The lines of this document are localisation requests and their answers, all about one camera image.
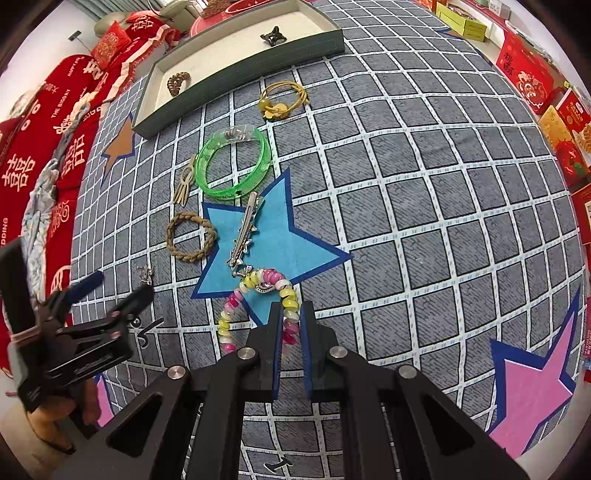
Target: pink bead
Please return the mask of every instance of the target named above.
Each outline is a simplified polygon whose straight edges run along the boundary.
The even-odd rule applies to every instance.
[[[287,332],[283,332],[283,341],[289,345],[295,345],[297,343],[296,337]]]
[[[228,297],[228,303],[232,305],[234,308],[237,308],[238,305],[240,305],[233,293],[230,293],[230,296]]]
[[[283,327],[284,327],[283,328],[284,333],[292,333],[295,335],[296,333],[298,333],[300,331],[300,327],[296,323],[285,322],[283,324]]]
[[[275,272],[273,273],[273,275],[271,275],[270,278],[270,284],[271,285],[275,285],[278,281],[283,280],[285,278],[285,275],[279,272]]]
[[[225,353],[232,353],[233,351],[236,350],[236,345],[234,345],[233,343],[224,343],[222,345],[222,350]]]
[[[262,279],[267,282],[270,283],[271,282],[271,276],[273,275],[273,273],[277,273],[275,270],[273,270],[272,268],[267,268],[265,270],[265,272],[262,275]]]

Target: orange star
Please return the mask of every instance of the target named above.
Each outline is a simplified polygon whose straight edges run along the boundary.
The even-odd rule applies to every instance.
[[[131,121],[132,116],[130,113],[127,119],[125,119],[125,123],[121,126],[121,130],[119,130],[117,136],[111,141],[109,146],[105,148],[105,151],[100,154],[101,157],[106,157],[107,159],[101,184],[104,183],[107,175],[117,160],[135,155],[135,134],[131,129]]]

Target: red pillow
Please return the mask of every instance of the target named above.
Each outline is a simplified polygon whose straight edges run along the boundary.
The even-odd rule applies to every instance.
[[[130,43],[131,39],[127,33],[121,29],[117,22],[113,22],[90,54],[96,60],[99,68],[105,70],[117,52]]]
[[[151,10],[142,10],[141,12],[133,12],[130,16],[128,16],[125,21],[127,23],[135,22],[139,17],[157,17],[158,15],[156,12],[152,12]]]

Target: yellow bead hair tie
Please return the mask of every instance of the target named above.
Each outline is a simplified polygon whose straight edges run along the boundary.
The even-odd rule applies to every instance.
[[[267,95],[269,95],[269,93],[273,90],[284,86],[292,87],[297,92],[298,99],[290,106],[287,106],[284,103],[277,103],[273,105],[271,100],[267,98]],[[264,89],[261,93],[261,99],[259,100],[258,106],[259,110],[263,114],[263,117],[267,120],[282,120],[286,118],[292,110],[295,110],[304,103],[310,103],[306,89],[297,82],[289,82],[286,80],[284,82],[273,83]]]

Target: gray carpet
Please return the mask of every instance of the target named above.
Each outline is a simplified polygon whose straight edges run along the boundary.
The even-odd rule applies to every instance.
[[[111,105],[86,166],[72,251],[73,280],[100,268],[106,281],[74,318],[101,317],[139,284],[137,267],[155,270],[157,294],[142,326],[165,322],[108,372],[115,411],[166,366],[219,357],[213,312],[222,302],[190,300],[203,265],[173,261],[164,228],[179,210],[170,199],[189,156],[214,131],[252,123],[267,133],[274,158],[261,188],[289,166],[296,225],[353,257],[302,282],[301,296],[342,345],[378,365],[414,364],[487,429],[496,416],[489,339],[544,355],[582,284],[555,159],[513,88],[467,42],[434,31],[445,25],[429,12],[392,0],[315,5],[344,29],[345,54],[261,78],[157,137],[137,138],[137,155],[118,161],[101,187],[100,154],[135,112],[142,81]],[[305,85],[311,105],[264,124],[261,89],[284,79]],[[218,153],[208,178],[236,183],[254,164],[248,148]],[[194,189],[187,209],[202,213],[204,200],[214,201]],[[178,234],[188,251],[203,241],[192,227]],[[283,369],[280,401],[248,406],[240,479],[341,478],[337,406],[303,399],[299,361]],[[264,466],[283,457],[293,466]]]

